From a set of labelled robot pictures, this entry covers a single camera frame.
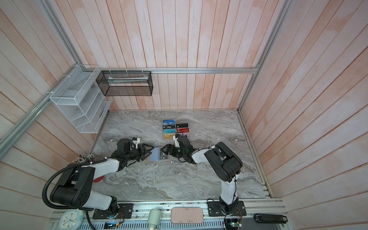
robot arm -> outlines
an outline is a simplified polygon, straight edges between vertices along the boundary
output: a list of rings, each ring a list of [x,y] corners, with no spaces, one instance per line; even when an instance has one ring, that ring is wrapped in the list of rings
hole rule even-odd
[[[50,200],[72,208],[106,210],[107,218],[115,218],[119,209],[117,199],[92,191],[93,180],[128,167],[127,163],[130,160],[139,162],[146,159],[153,148],[150,145],[139,144],[139,138],[134,138],[132,141],[121,139],[117,143],[117,150],[106,161],[76,166],[63,172],[50,194]]]
[[[176,141],[179,147],[167,145],[162,151],[193,164],[209,162],[222,180],[221,209],[224,213],[230,213],[238,203],[236,181],[243,166],[240,158],[223,142],[206,149],[194,149],[186,136],[177,136]],[[132,141],[121,139],[117,143],[117,150],[106,161],[64,171],[50,194],[50,200],[72,208],[105,210],[104,215],[107,218],[115,218],[119,210],[117,199],[92,191],[93,180],[128,167],[130,160],[139,162],[146,159],[153,148],[154,146],[139,144],[138,138]]]
[[[175,157],[183,158],[189,163],[209,162],[221,181],[220,204],[224,213],[231,212],[238,203],[236,181],[243,166],[241,159],[223,142],[205,149],[194,149],[187,136],[175,135],[175,148],[172,145],[164,147]]]

white wire mesh organizer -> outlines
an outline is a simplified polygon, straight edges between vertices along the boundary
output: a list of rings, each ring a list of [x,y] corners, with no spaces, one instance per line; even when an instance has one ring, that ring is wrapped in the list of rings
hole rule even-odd
[[[83,72],[77,66],[50,97],[78,132],[98,133],[111,105],[112,98],[104,100],[100,88],[92,85],[99,73],[98,67]]]

red disc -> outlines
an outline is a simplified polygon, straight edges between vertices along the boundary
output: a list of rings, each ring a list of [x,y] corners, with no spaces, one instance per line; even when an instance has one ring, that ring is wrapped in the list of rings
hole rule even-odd
[[[94,179],[94,180],[93,180],[93,183],[97,183],[97,182],[101,181],[104,177],[105,177],[105,176],[101,176],[101,177],[99,177],[99,178]]]

pink case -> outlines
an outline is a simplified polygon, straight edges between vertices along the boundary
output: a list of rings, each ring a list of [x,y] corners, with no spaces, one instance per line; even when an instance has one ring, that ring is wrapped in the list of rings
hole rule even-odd
[[[171,223],[203,223],[203,210],[201,208],[173,208]]]

black mesh basket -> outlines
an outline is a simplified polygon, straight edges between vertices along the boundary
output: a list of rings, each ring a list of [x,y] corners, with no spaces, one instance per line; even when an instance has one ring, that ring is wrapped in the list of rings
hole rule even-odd
[[[150,71],[101,71],[96,81],[105,96],[152,96]]]

